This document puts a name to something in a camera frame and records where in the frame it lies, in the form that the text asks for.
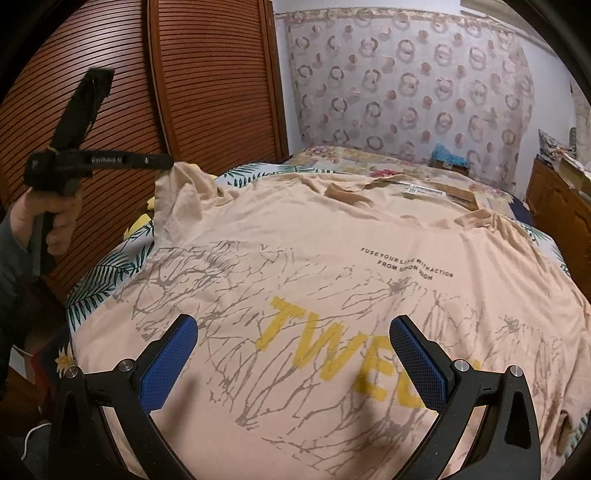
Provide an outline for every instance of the beige t-shirt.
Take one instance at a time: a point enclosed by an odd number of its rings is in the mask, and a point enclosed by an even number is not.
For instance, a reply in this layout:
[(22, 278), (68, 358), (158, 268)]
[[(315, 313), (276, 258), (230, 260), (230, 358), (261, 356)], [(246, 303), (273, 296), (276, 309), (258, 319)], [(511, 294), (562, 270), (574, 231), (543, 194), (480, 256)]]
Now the beige t-shirt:
[(180, 313), (199, 342), (152, 417), (200, 480), (390, 480), (436, 418), (389, 345), (400, 314), (452, 359), (524, 370), (544, 478), (561, 411), (577, 423), (590, 408), (591, 314), (573, 282), (507, 218), (400, 184), (286, 174), (221, 189), (177, 164), (157, 181), (155, 252), (77, 331), (79, 365), (136, 358)]

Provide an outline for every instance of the hand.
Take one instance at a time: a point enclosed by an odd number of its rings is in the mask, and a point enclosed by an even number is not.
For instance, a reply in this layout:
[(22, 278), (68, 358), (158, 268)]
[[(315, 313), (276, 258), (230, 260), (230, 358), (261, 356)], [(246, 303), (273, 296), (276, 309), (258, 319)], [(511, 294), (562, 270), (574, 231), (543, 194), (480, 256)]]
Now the hand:
[(17, 200), (10, 211), (10, 227), (15, 238), (23, 247), (28, 248), (35, 217), (46, 212), (55, 213), (53, 230), (46, 239), (47, 251), (51, 255), (63, 255), (70, 247), (81, 209), (81, 189), (78, 189), (72, 197), (29, 189)]

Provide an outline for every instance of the wardrobe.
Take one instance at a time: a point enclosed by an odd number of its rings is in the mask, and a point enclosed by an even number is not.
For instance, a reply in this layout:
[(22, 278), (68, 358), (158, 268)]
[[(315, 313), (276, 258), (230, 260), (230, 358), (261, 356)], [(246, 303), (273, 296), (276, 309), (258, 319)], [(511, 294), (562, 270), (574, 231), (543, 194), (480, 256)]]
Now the wardrobe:
[[(91, 67), (115, 70), (83, 148), (169, 153), (220, 174), (288, 156), (270, 0), (88, 0), (43, 44), (0, 105), (0, 200), (25, 191)], [(97, 171), (67, 255), (45, 278), (67, 292), (113, 247), (154, 195), (153, 171)]]

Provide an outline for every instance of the metal screw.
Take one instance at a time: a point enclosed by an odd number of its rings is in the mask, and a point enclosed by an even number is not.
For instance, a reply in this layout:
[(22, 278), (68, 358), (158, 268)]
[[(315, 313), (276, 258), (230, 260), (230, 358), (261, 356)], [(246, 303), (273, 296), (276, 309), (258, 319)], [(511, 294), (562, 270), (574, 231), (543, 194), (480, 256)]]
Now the metal screw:
[(523, 370), (519, 368), (517, 365), (513, 365), (509, 371), (514, 377), (521, 377), (523, 376)]
[(66, 370), (66, 377), (74, 378), (76, 375), (78, 375), (79, 371), (80, 369), (78, 367), (70, 367), (68, 370)]
[(465, 360), (456, 360), (453, 363), (453, 366), (456, 367), (460, 372), (467, 372), (470, 370), (470, 364)]
[(129, 372), (129, 370), (131, 370), (134, 367), (134, 361), (127, 359), (127, 360), (122, 360), (121, 362), (119, 362), (119, 370), (121, 370), (122, 372)]

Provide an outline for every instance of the patterned curtain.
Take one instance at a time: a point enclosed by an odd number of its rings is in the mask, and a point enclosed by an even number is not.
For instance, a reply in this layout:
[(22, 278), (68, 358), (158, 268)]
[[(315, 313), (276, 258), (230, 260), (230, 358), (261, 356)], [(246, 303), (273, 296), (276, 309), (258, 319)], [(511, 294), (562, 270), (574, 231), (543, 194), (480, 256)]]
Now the patterned curtain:
[(300, 132), (428, 161), (437, 143), (512, 192), (534, 85), (516, 35), (469, 17), (383, 8), (285, 15)]

